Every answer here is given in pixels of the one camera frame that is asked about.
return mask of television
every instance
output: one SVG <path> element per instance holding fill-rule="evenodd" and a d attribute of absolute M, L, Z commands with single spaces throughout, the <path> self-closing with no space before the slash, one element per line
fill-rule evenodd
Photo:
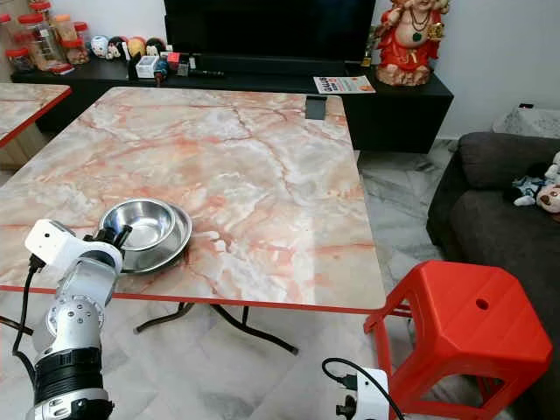
<path fill-rule="evenodd" d="M 175 51 L 361 61 L 375 0 L 164 0 Z"/>

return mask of black cable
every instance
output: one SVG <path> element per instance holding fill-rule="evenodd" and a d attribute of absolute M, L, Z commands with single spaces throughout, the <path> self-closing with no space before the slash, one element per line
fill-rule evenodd
<path fill-rule="evenodd" d="M 2 315 L 0 315 L 0 324 L 4 324 L 5 326 L 9 326 L 11 328 L 13 328 L 14 330 L 18 330 L 19 329 L 19 324 L 9 318 L 3 317 Z M 24 334 L 27 335 L 33 335 L 33 330 L 27 326 L 24 326 Z"/>
<path fill-rule="evenodd" d="M 21 339 L 24 335 L 24 326 L 25 326 L 25 321 L 27 319 L 27 302 L 29 300 L 29 288 L 32 283 L 33 275 L 37 272 L 37 270 L 38 267 L 35 267 L 34 265 L 30 266 L 29 268 L 29 274 L 27 275 L 27 279 L 25 280 L 24 295 L 22 298 L 21 319 L 19 320 L 16 341 L 14 341 L 14 346 L 11 348 L 11 354 L 19 358 L 21 362 L 24 364 L 25 370 L 29 375 L 29 379 L 34 389 L 35 389 L 35 369 L 33 368 L 31 361 L 25 355 L 25 353 L 19 351 L 19 343 L 21 342 Z"/>
<path fill-rule="evenodd" d="M 323 360 L 323 364 L 322 364 L 322 368 L 323 368 L 323 372 L 325 372 L 325 375 L 327 375 L 329 378 L 331 378 L 333 381 L 336 381 L 338 383 L 342 383 L 343 378 L 335 376 L 334 374 L 332 374 L 331 372 L 329 372 L 328 370 L 326 370 L 326 365 L 328 365 L 329 363 L 342 363 L 344 365 L 347 365 L 351 368 L 356 369 L 358 372 L 360 372 L 362 375 L 366 376 L 376 387 L 377 389 L 379 389 L 379 392 L 381 392 L 383 394 L 383 396 L 387 399 L 389 405 L 391 406 L 391 408 L 393 409 L 393 411 L 396 413 L 396 416 L 399 417 L 399 420 L 404 420 L 404 416 L 403 413 L 399 410 L 398 406 L 396 405 L 396 403 L 393 401 L 393 398 L 391 398 L 389 396 L 389 394 L 387 393 L 387 391 L 385 389 L 383 389 L 383 387 L 381 386 L 381 384 L 376 381 L 371 374 L 369 374 L 368 372 L 366 372 L 365 369 L 359 367 L 358 365 L 356 365 L 355 363 L 351 362 L 350 360 L 346 360 L 346 359 L 341 359 L 340 357 L 330 357 L 328 359 Z"/>

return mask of black shelf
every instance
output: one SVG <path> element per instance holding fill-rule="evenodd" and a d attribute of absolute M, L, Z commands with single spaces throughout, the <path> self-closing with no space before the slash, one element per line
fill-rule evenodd
<path fill-rule="evenodd" d="M 435 74 L 429 83 L 421 87 L 391 87 L 376 80 L 373 71 L 356 65 L 346 67 L 347 75 L 365 74 L 377 91 L 376 94 L 343 95 L 354 148 L 363 151 L 428 152 L 452 103 L 452 93 Z M 41 130 L 58 133 L 115 86 L 156 86 L 154 80 L 130 81 L 127 74 L 127 67 L 121 61 L 92 58 L 89 63 L 77 66 L 64 76 L 35 71 L 14 73 L 11 79 L 16 83 L 72 87 L 73 94 L 38 120 Z M 312 77 L 287 74 L 227 73 L 221 79 L 175 75 L 162 88 L 317 93 Z M 406 116 L 406 124 L 403 124 L 402 116 Z"/>

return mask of red table edge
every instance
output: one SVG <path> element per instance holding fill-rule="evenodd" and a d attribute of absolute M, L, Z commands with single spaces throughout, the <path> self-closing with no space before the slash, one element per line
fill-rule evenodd
<path fill-rule="evenodd" d="M 0 291 L 24 291 L 21 286 L 8 286 L 0 285 Z M 38 293 L 43 295 L 53 295 L 55 289 L 48 289 L 42 287 L 31 287 L 30 293 Z M 300 311 L 315 311 L 315 312 L 337 312 L 337 313 L 353 313 L 368 315 L 373 311 L 381 308 L 345 308 L 340 306 L 323 306 L 315 304 L 282 304 L 273 302 L 256 302 L 252 300 L 231 300 L 220 298 L 207 298 L 207 297 L 182 297 L 182 296 L 161 296 L 161 295 L 139 295 L 136 293 L 114 293 L 113 298 L 127 299 L 127 300 L 153 300 L 158 302 L 185 302 L 193 304 L 206 304 L 206 305 L 232 305 L 232 306 L 251 306 L 259 308 L 273 308 L 273 309 L 293 309 Z"/>
<path fill-rule="evenodd" d="M 35 123 L 41 116 L 50 111 L 55 105 L 58 105 L 63 99 L 68 97 L 72 93 L 72 88 L 67 86 L 66 90 L 54 98 L 52 101 L 48 102 L 43 108 L 37 111 L 35 114 L 27 118 L 21 124 L 19 124 L 15 129 L 10 131 L 2 140 L 0 140 L 0 147 L 4 147 L 8 144 L 14 137 L 25 130 L 27 127 Z"/>

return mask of marble tabletop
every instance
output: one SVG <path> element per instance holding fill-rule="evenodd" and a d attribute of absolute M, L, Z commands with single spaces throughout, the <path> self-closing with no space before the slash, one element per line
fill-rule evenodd
<path fill-rule="evenodd" d="M 71 92 L 65 85 L 0 83 L 0 147 Z"/>
<path fill-rule="evenodd" d="M 187 211 L 185 257 L 121 276 L 121 298 L 368 312 L 385 302 L 342 100 L 114 87 L 0 188 L 0 290 L 20 291 L 37 219 L 79 237 L 153 197 Z M 44 270 L 34 291 L 52 292 Z"/>

